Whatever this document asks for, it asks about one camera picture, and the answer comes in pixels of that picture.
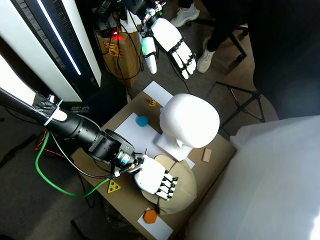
blue disc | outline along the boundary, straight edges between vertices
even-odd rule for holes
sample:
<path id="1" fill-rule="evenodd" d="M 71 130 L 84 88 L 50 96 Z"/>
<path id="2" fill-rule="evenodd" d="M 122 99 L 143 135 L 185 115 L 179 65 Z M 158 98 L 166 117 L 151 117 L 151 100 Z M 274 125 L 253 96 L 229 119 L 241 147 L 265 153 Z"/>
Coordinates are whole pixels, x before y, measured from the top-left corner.
<path id="1" fill-rule="evenodd" d="M 136 118 L 136 123 L 140 126 L 140 127 L 145 127 L 148 125 L 148 118 L 146 116 L 138 116 Z"/>

concrete floor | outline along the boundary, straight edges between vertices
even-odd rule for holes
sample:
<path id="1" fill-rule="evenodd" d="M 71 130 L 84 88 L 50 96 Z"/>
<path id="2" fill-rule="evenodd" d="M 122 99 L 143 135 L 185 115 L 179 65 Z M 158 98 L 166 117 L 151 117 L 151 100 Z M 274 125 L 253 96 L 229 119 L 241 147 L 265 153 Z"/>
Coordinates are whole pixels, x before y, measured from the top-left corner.
<path id="1" fill-rule="evenodd" d="M 163 15 L 165 18 L 170 19 L 175 15 L 177 2 L 167 3 Z M 208 15 L 199 1 L 196 1 L 196 5 L 201 9 L 200 17 Z M 212 28 L 193 23 L 191 27 L 181 27 L 180 31 L 186 36 L 185 41 L 189 47 L 200 56 L 203 40 L 211 35 Z M 204 74 L 195 72 L 186 81 L 194 95 L 205 99 L 217 109 L 220 121 L 227 119 L 236 107 L 229 91 L 216 85 L 215 81 L 248 90 L 255 89 L 252 82 L 255 64 L 249 36 L 244 37 L 241 43 L 248 54 L 242 62 L 234 62 L 240 53 L 227 39 L 214 54 L 210 69 Z M 129 90 L 132 97 L 152 81 L 156 81 L 173 95 L 187 92 L 182 81 L 174 74 L 165 54 L 160 53 L 157 67 L 158 71 L 154 75 L 147 69 L 138 75 L 134 88 Z M 235 93 L 240 103 L 250 97 L 246 93 Z M 262 98 L 262 106 L 267 121 L 277 119 L 275 110 L 265 98 Z M 256 102 L 250 104 L 248 110 L 259 114 Z M 11 117 L 3 107 L 0 107 L 0 116 L 5 118 L 5 122 L 0 123 L 0 159 L 32 133 L 39 134 L 43 130 L 37 125 Z M 253 117 L 240 113 L 225 129 L 234 135 L 241 126 L 258 122 Z M 89 209 L 84 199 L 61 194 L 39 177 L 34 167 L 34 144 L 33 142 L 21 150 L 0 168 L 0 234 L 10 235 L 16 240 L 77 240 L 80 238 L 70 224 L 70 220 L 75 218 L 91 240 L 128 239 L 124 235 L 117 235 L 119 233 L 108 226 L 98 199 L 95 208 Z M 76 172 L 65 162 L 43 157 L 40 165 L 59 186 L 74 193 L 82 192 Z"/>

warning label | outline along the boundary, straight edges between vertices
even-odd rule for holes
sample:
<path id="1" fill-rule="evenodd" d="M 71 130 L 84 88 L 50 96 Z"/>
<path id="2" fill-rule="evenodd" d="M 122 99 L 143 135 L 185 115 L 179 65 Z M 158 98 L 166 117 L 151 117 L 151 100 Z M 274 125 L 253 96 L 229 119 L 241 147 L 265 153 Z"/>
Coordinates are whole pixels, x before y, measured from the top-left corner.
<path id="1" fill-rule="evenodd" d="M 119 57 L 120 58 L 123 58 L 124 57 L 124 54 L 122 53 L 121 51 L 121 48 L 118 48 L 118 45 L 117 44 L 114 44 L 114 43 L 108 43 L 108 42 L 103 42 L 103 45 L 104 45 L 104 48 L 106 50 L 106 53 L 108 55 L 111 55 L 111 56 L 118 56 L 118 53 L 119 53 Z"/>

brown table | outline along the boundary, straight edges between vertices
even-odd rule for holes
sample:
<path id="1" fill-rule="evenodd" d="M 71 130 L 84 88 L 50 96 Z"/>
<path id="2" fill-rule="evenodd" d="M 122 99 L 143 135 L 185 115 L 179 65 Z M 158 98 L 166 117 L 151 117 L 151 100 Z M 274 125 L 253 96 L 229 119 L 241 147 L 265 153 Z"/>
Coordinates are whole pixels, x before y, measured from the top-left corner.
<path id="1" fill-rule="evenodd" d="M 141 92 L 111 120 L 109 120 L 102 129 L 105 130 L 108 128 L 114 131 L 132 113 L 136 113 L 138 116 L 147 116 L 149 125 L 153 127 L 159 134 L 161 134 L 162 131 L 159 125 L 159 115 L 160 108 L 162 106 L 160 106 L 158 103 L 154 107 L 149 106 L 150 99 L 150 96 L 144 92 Z M 212 150 L 209 163 L 202 161 L 204 148 L 193 149 L 189 154 L 189 158 L 195 163 L 192 171 L 197 183 L 197 198 L 183 211 L 175 214 L 160 216 L 161 219 L 173 229 L 173 233 L 169 239 L 173 239 L 180 228 L 188 220 L 195 207 L 204 197 L 205 193 L 217 178 L 218 174 L 235 152 L 235 148 L 219 134 L 210 144 L 206 146 L 206 148 Z M 99 169 L 95 165 L 92 158 L 80 148 L 74 152 L 72 158 L 75 163 L 87 173 L 97 176 L 105 175 L 106 173 Z M 101 182 L 101 179 L 90 178 L 86 176 L 84 177 L 93 186 Z M 120 190 L 107 193 L 109 183 L 106 183 L 98 188 L 98 191 L 147 239 L 154 239 L 153 236 L 137 222 L 138 218 L 144 213 L 146 208 L 155 208 L 154 204 L 143 197 L 141 190 L 135 185 L 131 174 L 121 175 L 120 177 L 116 178 L 115 181 L 121 186 Z"/>

hat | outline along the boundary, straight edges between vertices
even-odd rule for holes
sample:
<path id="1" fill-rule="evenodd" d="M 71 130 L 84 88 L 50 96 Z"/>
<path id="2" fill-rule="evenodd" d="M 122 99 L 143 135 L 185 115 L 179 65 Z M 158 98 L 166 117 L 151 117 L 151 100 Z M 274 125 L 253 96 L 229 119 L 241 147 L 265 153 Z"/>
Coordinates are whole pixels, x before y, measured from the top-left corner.
<path id="1" fill-rule="evenodd" d="M 150 202 L 157 204 L 160 215 L 175 214 L 188 207 L 197 197 L 197 182 L 194 173 L 190 169 L 186 160 L 175 162 L 171 158 L 158 155 L 154 158 L 160 163 L 173 177 L 179 177 L 172 198 L 167 201 L 156 194 L 142 191 L 143 196 Z"/>

